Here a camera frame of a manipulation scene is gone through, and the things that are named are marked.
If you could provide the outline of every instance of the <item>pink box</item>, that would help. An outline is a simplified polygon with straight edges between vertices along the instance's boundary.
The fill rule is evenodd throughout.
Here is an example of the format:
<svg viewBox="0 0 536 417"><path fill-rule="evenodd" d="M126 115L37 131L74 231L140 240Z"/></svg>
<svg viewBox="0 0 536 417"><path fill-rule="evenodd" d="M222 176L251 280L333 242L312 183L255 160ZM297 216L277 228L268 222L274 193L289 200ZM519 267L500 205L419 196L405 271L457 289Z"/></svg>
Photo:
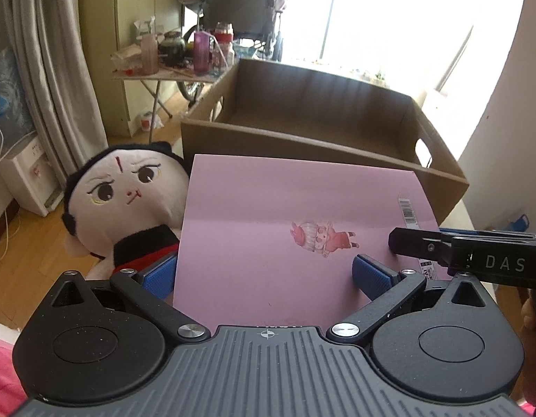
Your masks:
<svg viewBox="0 0 536 417"><path fill-rule="evenodd" d="M390 231L406 224L400 198L421 229L438 230L411 171L197 155L173 305L213 333L218 325L326 331L370 302L352 282L357 254L420 271L417 259L388 249Z"/></svg>

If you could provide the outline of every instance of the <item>blue gripper pad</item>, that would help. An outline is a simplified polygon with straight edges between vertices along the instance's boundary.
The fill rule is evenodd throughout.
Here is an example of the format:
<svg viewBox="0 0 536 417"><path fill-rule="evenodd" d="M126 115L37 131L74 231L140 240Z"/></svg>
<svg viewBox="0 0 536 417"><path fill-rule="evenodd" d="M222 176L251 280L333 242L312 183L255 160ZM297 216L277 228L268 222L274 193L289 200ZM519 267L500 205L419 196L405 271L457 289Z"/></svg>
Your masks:
<svg viewBox="0 0 536 417"><path fill-rule="evenodd" d="M137 280L152 295L164 300L173 291L176 266L177 254L168 254L140 271Z"/></svg>
<svg viewBox="0 0 536 417"><path fill-rule="evenodd" d="M399 274L366 254L353 259L353 282L355 286L375 300L399 282Z"/></svg>

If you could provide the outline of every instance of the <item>silver bolt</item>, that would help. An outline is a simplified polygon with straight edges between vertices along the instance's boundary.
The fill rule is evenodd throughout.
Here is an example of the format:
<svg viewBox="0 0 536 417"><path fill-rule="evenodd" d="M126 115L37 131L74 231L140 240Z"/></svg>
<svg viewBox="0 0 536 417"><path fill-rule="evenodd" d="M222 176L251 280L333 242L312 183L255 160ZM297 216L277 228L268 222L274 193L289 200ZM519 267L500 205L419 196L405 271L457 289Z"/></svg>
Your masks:
<svg viewBox="0 0 536 417"><path fill-rule="evenodd" d="M353 337L359 333L359 328L352 323L338 323L332 327L332 332L338 337Z"/></svg>
<svg viewBox="0 0 536 417"><path fill-rule="evenodd" d="M177 333L184 338L197 338L204 335L206 328L202 325L191 323L188 325L180 326Z"/></svg>

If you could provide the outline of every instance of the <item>beige curtain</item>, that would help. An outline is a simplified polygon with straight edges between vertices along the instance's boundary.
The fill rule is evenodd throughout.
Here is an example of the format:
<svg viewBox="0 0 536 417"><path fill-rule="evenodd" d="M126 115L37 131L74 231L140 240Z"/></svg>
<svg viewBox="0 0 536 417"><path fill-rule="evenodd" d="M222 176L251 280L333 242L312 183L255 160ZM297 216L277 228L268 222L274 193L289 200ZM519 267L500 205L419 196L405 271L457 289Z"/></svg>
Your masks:
<svg viewBox="0 0 536 417"><path fill-rule="evenodd" d="M38 136L61 184L107 147L86 61L77 0L3 0Z"/></svg>

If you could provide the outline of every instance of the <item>doll's black hair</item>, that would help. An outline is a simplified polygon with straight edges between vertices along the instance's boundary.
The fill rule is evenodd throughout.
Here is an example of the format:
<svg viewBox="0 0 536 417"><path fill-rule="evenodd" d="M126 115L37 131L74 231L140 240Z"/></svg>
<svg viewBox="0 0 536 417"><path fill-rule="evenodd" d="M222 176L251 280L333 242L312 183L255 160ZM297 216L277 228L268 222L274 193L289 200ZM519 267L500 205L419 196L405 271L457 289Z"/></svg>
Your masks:
<svg viewBox="0 0 536 417"><path fill-rule="evenodd" d="M175 155L171 151L171 145L169 142L166 141L158 141L154 142L152 144L124 144L124 145L118 145L118 146L111 146L108 147L106 150L103 150L99 154L92 157L90 160L88 160L85 165L79 169L77 172L71 174L69 177L67 177L67 183L65 187L65 198L63 200L63 215L61 216L61 219L63 221L63 225L65 225L65 228L67 229L67 232L69 232L71 235L75 236L77 230L77 223L75 221L75 217L69 213L69 201L71 199L71 194L73 194L73 191L83 175L86 174L86 172L92 168L97 162L99 162L101 159L103 159L106 155L110 154L111 152L114 152L115 150L154 150L155 152L163 153L164 155L167 155L168 157L173 158L174 160L177 160L177 162L181 165L181 167L185 170L188 176L191 176L191 170L183 159Z"/></svg>

